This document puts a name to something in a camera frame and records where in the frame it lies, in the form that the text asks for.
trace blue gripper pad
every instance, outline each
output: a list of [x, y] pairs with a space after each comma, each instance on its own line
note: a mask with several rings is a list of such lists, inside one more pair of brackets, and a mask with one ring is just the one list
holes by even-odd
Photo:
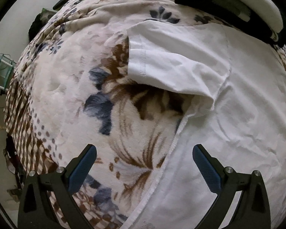
[[206, 181], [210, 191], [212, 193], [219, 194], [221, 192], [221, 178], [203, 152], [199, 149], [198, 145], [195, 145], [193, 148], [193, 160]]
[[92, 165], [96, 160], [96, 156], [96, 147], [94, 145], [90, 145], [90, 149], [81, 158], [80, 162], [69, 177], [68, 192], [70, 194], [74, 194], [79, 191]]

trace floral blanket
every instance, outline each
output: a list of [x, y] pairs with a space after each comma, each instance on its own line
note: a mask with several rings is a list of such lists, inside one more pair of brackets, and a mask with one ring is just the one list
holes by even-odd
[[[192, 99], [127, 77], [126, 30], [145, 20], [230, 26], [174, 0], [69, 0], [24, 50], [6, 99], [7, 132], [26, 172], [53, 172], [96, 146], [73, 196], [95, 229], [120, 228], [139, 204]], [[277, 52], [286, 70], [286, 48]]]

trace white floor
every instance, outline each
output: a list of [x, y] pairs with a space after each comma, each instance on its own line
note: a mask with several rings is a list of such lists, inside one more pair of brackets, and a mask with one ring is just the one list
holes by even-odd
[[[28, 45], [28, 31], [42, 8], [52, 8], [59, 0], [17, 0], [0, 22], [0, 53], [10, 54], [16, 62]], [[0, 125], [4, 126], [5, 96], [0, 96]], [[4, 156], [6, 132], [0, 130], [0, 203], [17, 225], [18, 206], [7, 193], [16, 184], [6, 168]]]

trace bolt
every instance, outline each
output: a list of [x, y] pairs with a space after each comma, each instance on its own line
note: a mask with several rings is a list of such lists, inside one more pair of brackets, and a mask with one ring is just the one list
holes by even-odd
[[226, 172], [232, 173], [234, 170], [232, 167], [226, 167]]
[[254, 171], [254, 174], [255, 174], [257, 177], [259, 177], [259, 176], [261, 175], [261, 173], [260, 173], [258, 170], [255, 170], [255, 171]]
[[30, 176], [30, 177], [33, 177], [35, 174], [36, 174], [36, 172], [32, 170], [32, 171], [29, 173], [29, 176]]
[[56, 169], [56, 172], [57, 172], [57, 173], [62, 173], [64, 170], [65, 170], [64, 167], [58, 167], [58, 168]]

